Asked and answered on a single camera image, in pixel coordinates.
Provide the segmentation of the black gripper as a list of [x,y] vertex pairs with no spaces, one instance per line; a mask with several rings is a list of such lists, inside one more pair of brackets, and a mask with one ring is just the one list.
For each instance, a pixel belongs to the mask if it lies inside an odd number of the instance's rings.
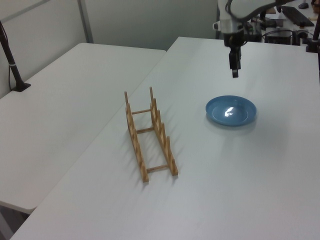
[[241,50],[240,48],[245,44],[244,31],[233,33],[223,33],[223,41],[226,47],[230,48],[229,66],[233,78],[239,77],[239,70],[241,69]]

